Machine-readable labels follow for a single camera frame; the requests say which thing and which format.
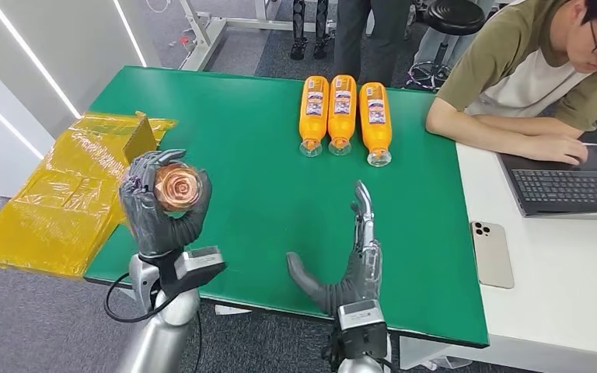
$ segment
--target black stool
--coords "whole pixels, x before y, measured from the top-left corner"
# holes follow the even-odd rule
[[[407,85],[415,84],[437,91],[448,78],[450,69],[443,64],[449,47],[449,37],[470,35],[479,31],[486,22],[484,11],[468,0],[436,0],[424,14],[424,22],[432,29],[445,34],[433,61],[414,64],[408,71]]]

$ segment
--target laptop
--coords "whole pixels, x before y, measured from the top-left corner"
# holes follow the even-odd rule
[[[587,149],[579,166],[499,155],[523,216],[597,219],[597,145]]]

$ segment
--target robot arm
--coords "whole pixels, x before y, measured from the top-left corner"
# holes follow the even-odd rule
[[[337,284],[322,284],[305,271],[296,253],[287,253],[288,271],[294,282],[319,309],[336,319],[326,354],[338,373],[383,372],[382,359],[389,350],[386,321],[379,305],[381,248],[374,238],[374,211],[367,187],[355,187],[354,247],[347,269]]]
[[[139,308],[146,312],[123,319],[104,304],[106,313],[121,322],[146,320],[134,332],[120,359],[122,373],[177,373],[187,343],[189,323],[200,315],[197,288],[225,269],[215,246],[184,251],[202,231],[211,198],[207,173],[199,173],[201,199],[180,218],[169,216],[154,194],[159,167],[178,162],[184,150],[147,152],[136,158],[120,186],[119,196],[138,252],[129,262],[129,276]]]
[[[201,199],[180,218],[168,215],[154,194],[156,172],[184,157],[185,150],[147,152],[132,163],[119,196],[134,236],[138,253],[129,263],[129,274],[137,302],[143,310],[152,310],[156,292],[163,290],[174,298],[208,283],[225,269],[216,248],[184,252],[202,232],[211,199],[211,183],[207,173],[198,177],[203,188]]]

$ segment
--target bottle cap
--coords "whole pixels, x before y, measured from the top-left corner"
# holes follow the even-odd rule
[[[321,154],[321,142],[313,138],[307,138],[301,143],[298,149],[306,157],[316,157]]]
[[[369,152],[369,155],[367,156],[367,163],[374,167],[383,167],[390,163],[392,159],[393,157],[388,149],[377,148],[372,149],[372,151]]]
[[[334,155],[347,155],[351,152],[351,143],[346,138],[334,138],[328,144],[328,150]]]

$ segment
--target green table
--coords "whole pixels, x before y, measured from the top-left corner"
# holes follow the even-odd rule
[[[228,269],[201,294],[233,305],[323,316],[287,274],[298,252],[323,281],[336,282],[351,251],[354,182],[375,208],[383,250],[381,305],[390,328],[410,336],[488,345],[455,144],[424,130],[433,95],[391,89],[393,160],[365,161],[360,131],[344,157],[299,153],[302,82],[156,68],[123,68],[91,111],[177,119],[161,148],[213,182],[210,211],[192,246],[218,245]],[[85,273],[109,283],[135,252],[120,226]]]

